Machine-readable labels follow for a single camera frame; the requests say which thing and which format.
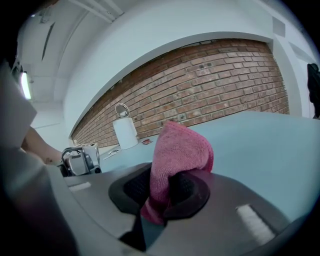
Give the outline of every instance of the pink towel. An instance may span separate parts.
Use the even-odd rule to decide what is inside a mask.
[[[163,225],[162,215],[170,206],[169,178],[182,171],[211,172],[214,152],[200,134],[176,122],[168,121],[157,139],[151,173],[150,196],[140,213],[149,222]]]

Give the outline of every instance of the paper towel roll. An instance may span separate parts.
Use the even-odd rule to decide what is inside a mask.
[[[112,122],[112,124],[122,150],[132,148],[138,144],[137,131],[132,118],[120,118]]]

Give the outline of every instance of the ceiling light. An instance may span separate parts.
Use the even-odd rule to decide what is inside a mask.
[[[29,91],[29,84],[28,84],[28,77],[27,77],[27,73],[22,73],[21,76],[21,85],[22,85],[22,90],[24,93],[24,97],[27,100],[31,99],[31,95],[30,95],[30,91]]]

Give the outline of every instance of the white ceiling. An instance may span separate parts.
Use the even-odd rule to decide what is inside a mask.
[[[46,10],[46,14],[43,11],[30,17],[19,33],[17,55],[23,70],[28,73],[31,100],[62,102],[70,75],[88,44],[112,25],[106,20],[120,16],[119,10],[114,10],[110,5],[116,4],[125,13],[138,1],[112,0],[108,4],[110,0],[60,0]],[[85,4],[85,7],[74,2]],[[53,23],[42,59],[44,44]]]

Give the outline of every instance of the person's arm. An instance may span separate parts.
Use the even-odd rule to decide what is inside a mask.
[[[32,127],[28,130],[21,147],[26,152],[39,156],[45,164],[61,160],[62,153],[48,145]]]

